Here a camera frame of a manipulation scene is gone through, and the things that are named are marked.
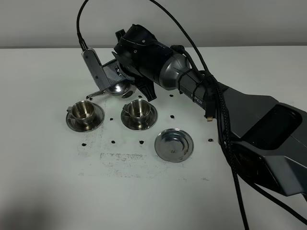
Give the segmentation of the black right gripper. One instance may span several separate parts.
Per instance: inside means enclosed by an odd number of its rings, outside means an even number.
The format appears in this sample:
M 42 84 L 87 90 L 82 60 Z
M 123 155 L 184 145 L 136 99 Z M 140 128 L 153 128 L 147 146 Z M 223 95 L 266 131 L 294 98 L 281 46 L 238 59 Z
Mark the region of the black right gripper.
M 174 74 L 167 69 L 174 50 L 160 43 L 149 30 L 133 24 L 128 31 L 117 31 L 116 38 L 118 43 L 112 52 L 115 58 L 103 65 L 109 78 L 111 71 L 135 78 L 134 85 L 148 101 L 157 98 L 154 82 L 174 83 Z

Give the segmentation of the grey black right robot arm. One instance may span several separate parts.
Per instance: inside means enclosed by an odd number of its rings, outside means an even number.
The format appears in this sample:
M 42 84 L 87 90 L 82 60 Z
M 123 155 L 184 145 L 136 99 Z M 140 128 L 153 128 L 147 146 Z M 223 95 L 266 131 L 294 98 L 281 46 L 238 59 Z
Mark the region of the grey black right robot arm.
M 184 47 L 167 47 L 141 25 L 116 32 L 114 71 L 146 97 L 179 90 L 222 123 L 238 174 L 284 196 L 307 192 L 307 114 L 271 96 L 241 93 L 197 70 Z

